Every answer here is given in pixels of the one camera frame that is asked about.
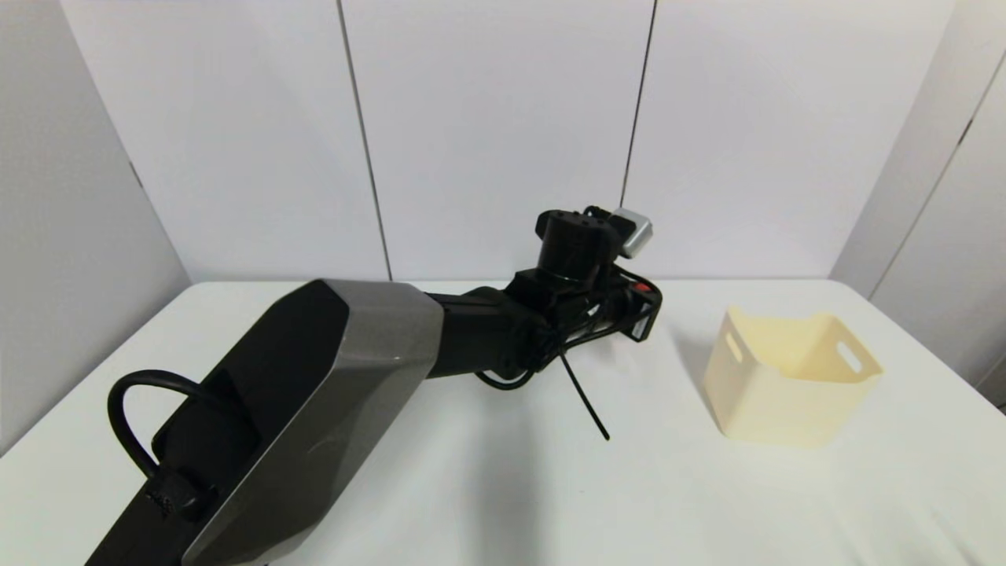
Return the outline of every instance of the table surface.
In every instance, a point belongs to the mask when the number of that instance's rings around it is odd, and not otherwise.
[[[483,282],[421,282],[460,294]],[[297,282],[204,282],[126,342],[0,458],[0,563],[82,564],[143,484],[106,396],[122,375],[204,376]],[[673,280],[647,343],[624,337],[515,392],[420,387],[335,507],[273,566],[975,565],[1006,560],[1006,418],[867,302],[828,280]],[[701,377],[728,305],[838,315],[886,373],[817,450],[732,441]],[[150,438],[180,403],[142,388]]]

